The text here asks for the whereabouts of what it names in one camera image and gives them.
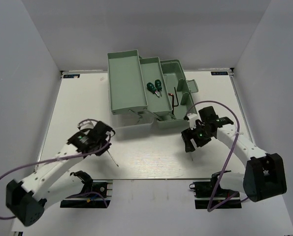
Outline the large red hex key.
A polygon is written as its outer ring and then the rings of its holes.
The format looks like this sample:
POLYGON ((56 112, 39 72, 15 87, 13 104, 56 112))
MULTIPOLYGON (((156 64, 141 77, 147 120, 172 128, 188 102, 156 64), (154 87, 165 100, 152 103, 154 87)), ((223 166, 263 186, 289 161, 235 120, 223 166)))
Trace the large red hex key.
POLYGON ((174 87, 174 93, 168 93, 168 95, 171 97, 171 106, 172 106, 172 115, 174 115, 174 110, 176 107, 179 106, 179 100, 177 96, 176 87, 174 87))

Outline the stubby green screwdriver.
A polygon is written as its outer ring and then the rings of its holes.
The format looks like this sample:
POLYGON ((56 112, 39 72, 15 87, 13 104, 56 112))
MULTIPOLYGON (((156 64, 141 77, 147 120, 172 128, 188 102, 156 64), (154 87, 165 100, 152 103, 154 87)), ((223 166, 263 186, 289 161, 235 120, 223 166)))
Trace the stubby green screwdriver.
POLYGON ((155 94, 158 98, 160 97, 159 94, 157 93, 157 89, 153 83, 148 82, 146 86, 147 86, 147 89, 149 92, 151 92, 152 94, 155 94))
POLYGON ((160 93, 160 96, 162 96, 162 83, 161 80, 157 79, 155 80, 155 87, 157 91, 160 93))

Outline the green toolbox with clear lid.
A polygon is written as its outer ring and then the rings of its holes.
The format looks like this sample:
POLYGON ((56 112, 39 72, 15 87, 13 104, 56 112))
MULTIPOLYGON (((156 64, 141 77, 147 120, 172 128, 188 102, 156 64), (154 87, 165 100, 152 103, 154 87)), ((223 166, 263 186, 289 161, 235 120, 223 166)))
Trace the green toolbox with clear lid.
POLYGON ((177 59, 142 58, 138 50, 108 53, 108 88, 111 124, 116 128, 151 126, 160 129, 187 126, 184 116, 192 108, 192 94, 198 92, 195 80, 187 80, 177 59), (147 83, 161 80, 162 96, 148 91, 147 83), (176 87, 179 106, 172 115, 171 97, 176 87))

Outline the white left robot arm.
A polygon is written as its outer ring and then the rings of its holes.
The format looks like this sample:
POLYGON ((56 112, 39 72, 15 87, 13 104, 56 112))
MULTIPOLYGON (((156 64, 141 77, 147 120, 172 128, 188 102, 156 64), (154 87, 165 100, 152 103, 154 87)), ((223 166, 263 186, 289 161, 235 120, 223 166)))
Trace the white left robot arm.
POLYGON ((114 129, 102 121, 86 119, 78 124, 62 149, 49 161, 43 161, 31 175, 6 186, 6 206, 25 226, 34 224, 50 206, 65 198, 101 199, 106 190, 94 184, 84 171, 72 167, 91 155, 101 156, 111 146, 114 129))

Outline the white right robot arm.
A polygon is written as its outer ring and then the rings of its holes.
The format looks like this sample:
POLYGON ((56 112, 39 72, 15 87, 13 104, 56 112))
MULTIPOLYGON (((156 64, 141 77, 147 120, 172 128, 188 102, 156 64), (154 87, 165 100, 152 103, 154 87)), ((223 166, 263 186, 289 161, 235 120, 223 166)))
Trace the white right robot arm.
POLYGON ((189 113, 184 119, 190 125, 181 133, 186 152, 193 152, 215 138, 227 146, 229 153, 235 154, 245 168, 242 174, 230 170, 214 173, 209 187, 204 189, 203 193, 222 196, 228 191, 241 192, 252 202, 286 193, 287 183, 282 157, 257 147, 238 132, 231 119, 216 115, 212 106, 201 109, 197 115, 189 113))

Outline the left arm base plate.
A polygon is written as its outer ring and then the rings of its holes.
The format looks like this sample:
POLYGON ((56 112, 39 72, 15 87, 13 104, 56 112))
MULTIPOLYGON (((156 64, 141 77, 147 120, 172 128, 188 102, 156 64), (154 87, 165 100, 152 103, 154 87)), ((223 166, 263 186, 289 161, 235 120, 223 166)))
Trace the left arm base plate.
POLYGON ((92 187, 81 191, 80 196, 60 202, 60 208, 104 209, 108 208, 112 197, 113 181, 94 181, 92 187))

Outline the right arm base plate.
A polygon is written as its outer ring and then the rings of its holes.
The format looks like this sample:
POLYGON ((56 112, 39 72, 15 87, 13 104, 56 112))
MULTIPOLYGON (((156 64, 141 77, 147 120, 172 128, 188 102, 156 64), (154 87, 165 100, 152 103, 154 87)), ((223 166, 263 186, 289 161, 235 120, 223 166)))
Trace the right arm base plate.
MULTIPOLYGON (((212 186, 210 179, 200 179, 197 181, 192 182, 189 185, 189 189, 194 192, 194 198, 195 198, 195 209, 204 209, 207 210, 209 200, 212 195, 212 191, 214 187, 212 186)), ((225 190, 221 187, 218 187, 211 207, 214 207, 215 205, 221 203, 223 200, 227 199, 231 195, 233 195, 235 192, 232 190, 225 190)), ((218 209, 239 209, 242 208, 242 203, 240 199, 240 194, 237 193, 233 198, 231 198, 229 201, 224 203, 222 206, 218 207, 218 209)))

